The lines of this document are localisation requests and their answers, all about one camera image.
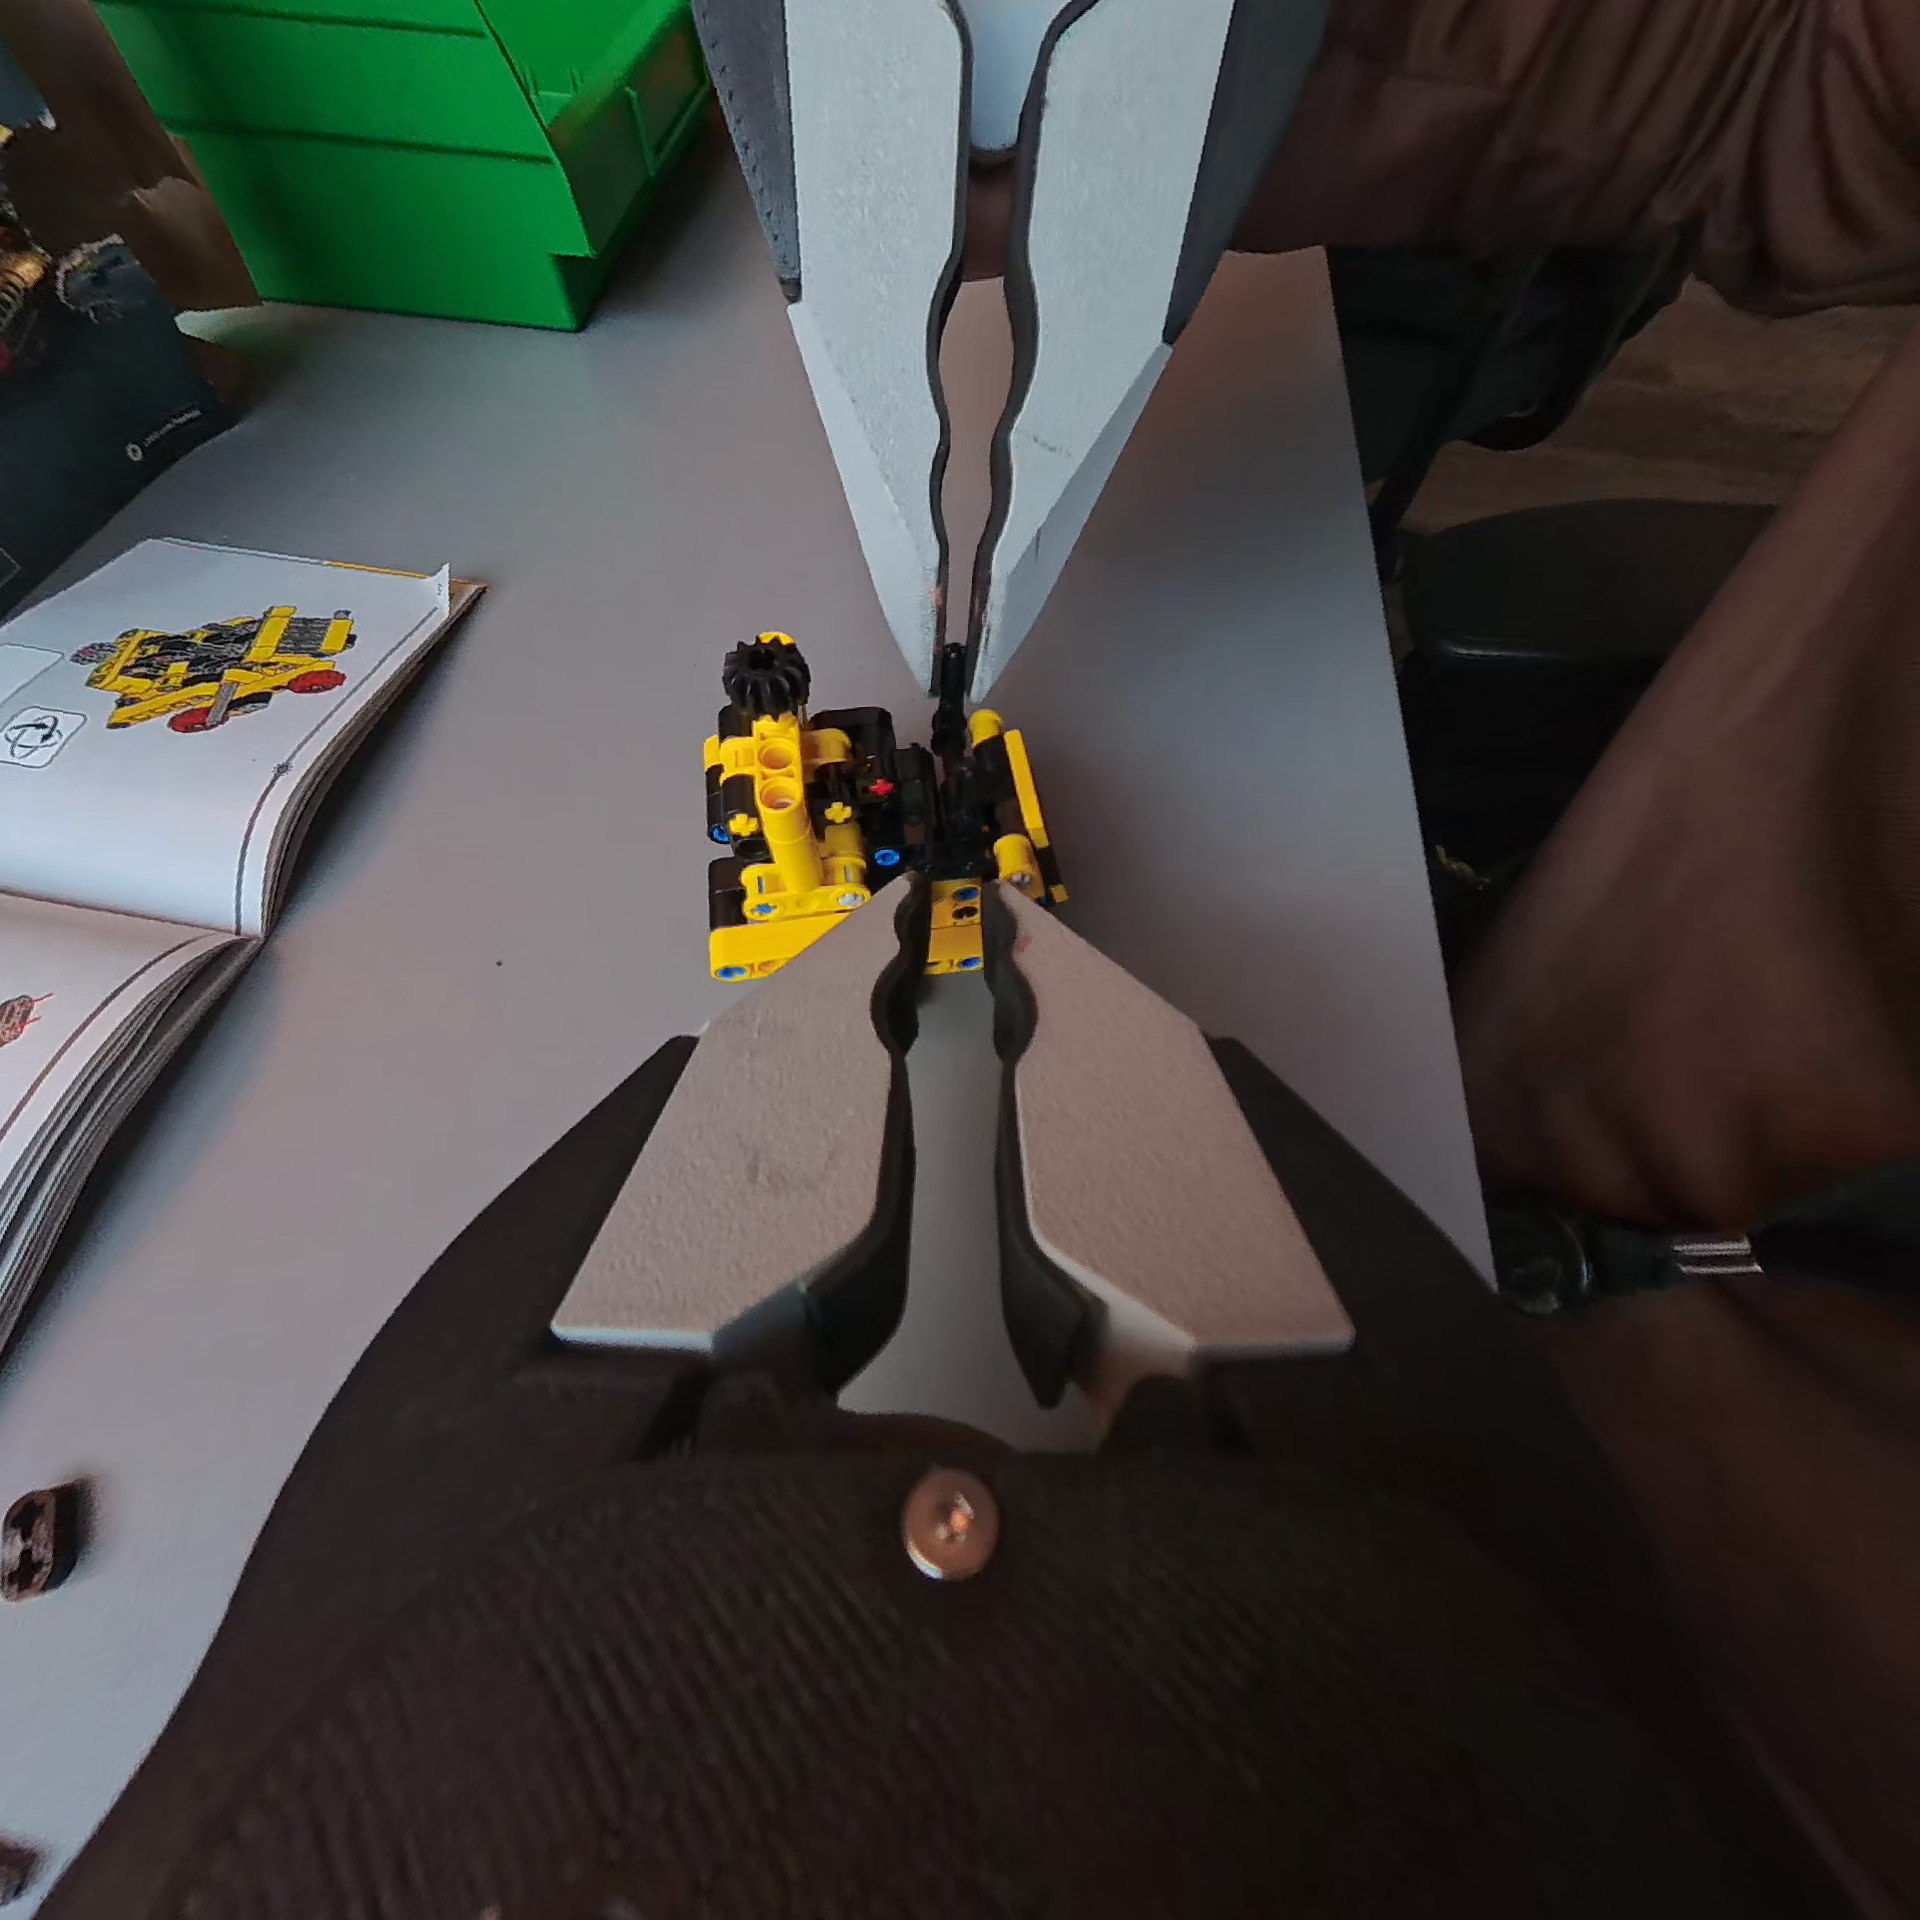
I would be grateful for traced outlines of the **small black lego beam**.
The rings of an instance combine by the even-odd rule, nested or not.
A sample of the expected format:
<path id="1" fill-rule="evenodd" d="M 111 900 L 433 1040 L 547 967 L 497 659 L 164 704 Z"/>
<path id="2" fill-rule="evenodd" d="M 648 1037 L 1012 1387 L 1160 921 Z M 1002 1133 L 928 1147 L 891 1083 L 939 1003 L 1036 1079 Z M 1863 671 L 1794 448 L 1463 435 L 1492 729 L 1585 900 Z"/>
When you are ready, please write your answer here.
<path id="1" fill-rule="evenodd" d="M 70 1479 L 18 1497 L 3 1520 L 3 1601 L 55 1593 L 80 1565 L 92 1531 L 92 1484 Z"/>

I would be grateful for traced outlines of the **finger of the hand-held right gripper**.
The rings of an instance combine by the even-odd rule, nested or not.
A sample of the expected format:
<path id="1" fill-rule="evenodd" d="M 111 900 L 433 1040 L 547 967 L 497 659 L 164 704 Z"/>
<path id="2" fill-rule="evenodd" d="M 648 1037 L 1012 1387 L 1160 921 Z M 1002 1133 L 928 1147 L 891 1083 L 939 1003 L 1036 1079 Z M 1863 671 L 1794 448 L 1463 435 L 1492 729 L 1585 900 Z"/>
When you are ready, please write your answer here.
<path id="1" fill-rule="evenodd" d="M 1232 3 L 1071 5 L 1039 41 L 1004 257 L 1016 364 L 973 583 L 976 701 L 1042 615 L 1169 359 L 1232 15 Z"/>
<path id="2" fill-rule="evenodd" d="M 948 630 L 939 345 L 964 242 L 973 50 L 946 3 L 785 8 L 788 306 L 880 614 L 933 688 Z"/>

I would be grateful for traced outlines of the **black office chair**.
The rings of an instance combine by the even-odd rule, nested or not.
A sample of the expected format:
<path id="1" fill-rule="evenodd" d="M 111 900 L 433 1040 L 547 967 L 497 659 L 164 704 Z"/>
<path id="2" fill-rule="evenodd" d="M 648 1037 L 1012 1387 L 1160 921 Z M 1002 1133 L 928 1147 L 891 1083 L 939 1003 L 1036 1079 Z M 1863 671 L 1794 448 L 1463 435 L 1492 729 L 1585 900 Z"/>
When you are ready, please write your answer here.
<path id="1" fill-rule="evenodd" d="M 1454 987 L 1769 510 L 1616 499 L 1411 532 L 1447 447 L 1531 450 L 1570 418 L 1678 297 L 1682 252 L 1326 257 L 1381 586 L 1407 641 L 1398 692 Z"/>

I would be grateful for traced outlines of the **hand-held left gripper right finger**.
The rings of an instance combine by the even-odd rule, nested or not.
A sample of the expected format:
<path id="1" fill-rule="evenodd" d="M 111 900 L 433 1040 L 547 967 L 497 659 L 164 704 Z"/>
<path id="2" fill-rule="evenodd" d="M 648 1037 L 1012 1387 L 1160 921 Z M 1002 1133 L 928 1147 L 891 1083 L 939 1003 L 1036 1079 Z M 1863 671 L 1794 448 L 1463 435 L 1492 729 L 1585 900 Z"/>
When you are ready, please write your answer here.
<path id="1" fill-rule="evenodd" d="M 1002 1319 L 1042 1406 L 1355 1344 L 1194 1020 L 1009 886 L 991 993 Z"/>

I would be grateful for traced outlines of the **green plastic bin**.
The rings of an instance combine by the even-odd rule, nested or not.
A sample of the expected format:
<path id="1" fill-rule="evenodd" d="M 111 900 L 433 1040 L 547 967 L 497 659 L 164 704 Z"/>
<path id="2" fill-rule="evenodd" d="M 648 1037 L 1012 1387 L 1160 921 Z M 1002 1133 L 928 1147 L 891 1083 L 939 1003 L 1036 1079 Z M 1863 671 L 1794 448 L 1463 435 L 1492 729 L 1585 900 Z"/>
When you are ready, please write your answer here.
<path id="1" fill-rule="evenodd" d="M 579 331 L 707 117 L 686 3 L 111 3 L 267 301 Z"/>

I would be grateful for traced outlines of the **person's brown sweater torso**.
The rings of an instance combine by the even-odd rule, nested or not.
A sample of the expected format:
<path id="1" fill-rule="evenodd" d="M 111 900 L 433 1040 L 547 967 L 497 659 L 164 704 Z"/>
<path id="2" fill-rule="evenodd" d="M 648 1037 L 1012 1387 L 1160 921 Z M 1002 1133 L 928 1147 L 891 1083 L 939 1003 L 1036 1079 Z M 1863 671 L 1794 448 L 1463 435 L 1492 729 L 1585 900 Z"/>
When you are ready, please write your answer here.
<path id="1" fill-rule="evenodd" d="M 1610 746 L 1457 1003 L 1492 1187 L 1751 1251 L 1546 1349 L 1868 1916 L 1918 1904 L 1918 343 Z"/>

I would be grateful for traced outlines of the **yellow black lego model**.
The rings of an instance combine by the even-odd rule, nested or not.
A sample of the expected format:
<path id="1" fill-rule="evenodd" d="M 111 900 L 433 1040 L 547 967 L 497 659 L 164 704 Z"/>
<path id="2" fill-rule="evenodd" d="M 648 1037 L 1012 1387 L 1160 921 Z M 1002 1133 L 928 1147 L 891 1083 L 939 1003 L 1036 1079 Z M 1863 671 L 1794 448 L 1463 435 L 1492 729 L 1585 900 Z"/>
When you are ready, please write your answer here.
<path id="1" fill-rule="evenodd" d="M 969 710 L 964 758 L 901 743 L 884 708 L 809 708 L 797 643 L 762 633 L 722 667 L 727 701 L 702 749 L 707 971 L 743 984 L 777 974 L 902 877 L 929 886 L 928 975 L 986 965 L 992 881 L 1042 906 L 1067 900 L 1018 732 Z"/>

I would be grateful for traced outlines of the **person's right forearm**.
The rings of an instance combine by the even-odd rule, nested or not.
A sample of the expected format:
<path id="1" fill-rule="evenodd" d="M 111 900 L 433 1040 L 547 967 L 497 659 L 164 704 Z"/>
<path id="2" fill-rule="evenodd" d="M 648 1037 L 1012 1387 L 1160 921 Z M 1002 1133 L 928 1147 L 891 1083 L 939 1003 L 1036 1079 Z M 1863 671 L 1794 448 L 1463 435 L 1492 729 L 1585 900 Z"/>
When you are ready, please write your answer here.
<path id="1" fill-rule="evenodd" d="M 1763 316 L 1918 297 L 1913 3 L 1332 5 L 1232 244 L 1692 244 Z"/>

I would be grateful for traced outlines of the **open lego instruction booklet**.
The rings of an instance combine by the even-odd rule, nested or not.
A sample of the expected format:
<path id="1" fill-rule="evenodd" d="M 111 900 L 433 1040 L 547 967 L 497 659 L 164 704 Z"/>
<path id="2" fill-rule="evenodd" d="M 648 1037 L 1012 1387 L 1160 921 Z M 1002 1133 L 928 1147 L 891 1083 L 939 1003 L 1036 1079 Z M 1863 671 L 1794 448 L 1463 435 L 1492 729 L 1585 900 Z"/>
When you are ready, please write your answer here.
<path id="1" fill-rule="evenodd" d="M 3 1344 L 479 583 L 143 540 L 3 633 Z"/>

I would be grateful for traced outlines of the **dark lego set box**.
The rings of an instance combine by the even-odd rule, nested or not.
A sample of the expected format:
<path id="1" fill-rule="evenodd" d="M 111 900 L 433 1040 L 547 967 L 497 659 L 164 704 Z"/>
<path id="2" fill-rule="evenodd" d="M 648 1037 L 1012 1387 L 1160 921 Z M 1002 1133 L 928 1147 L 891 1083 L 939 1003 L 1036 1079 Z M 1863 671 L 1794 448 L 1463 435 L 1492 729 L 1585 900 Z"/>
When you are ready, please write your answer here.
<path id="1" fill-rule="evenodd" d="M 3 8 L 3 609 L 221 435 L 236 376 L 182 313 L 257 290 L 91 5 Z"/>

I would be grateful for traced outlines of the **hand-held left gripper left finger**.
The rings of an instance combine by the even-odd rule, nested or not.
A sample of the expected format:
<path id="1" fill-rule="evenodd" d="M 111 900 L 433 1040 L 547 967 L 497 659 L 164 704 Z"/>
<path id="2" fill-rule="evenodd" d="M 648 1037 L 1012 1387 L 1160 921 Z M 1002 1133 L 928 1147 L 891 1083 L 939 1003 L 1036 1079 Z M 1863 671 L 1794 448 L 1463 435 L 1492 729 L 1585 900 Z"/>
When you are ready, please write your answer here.
<path id="1" fill-rule="evenodd" d="M 712 1020 L 550 1334 L 801 1389 L 854 1378 L 906 1302 L 917 988 L 908 877 Z"/>

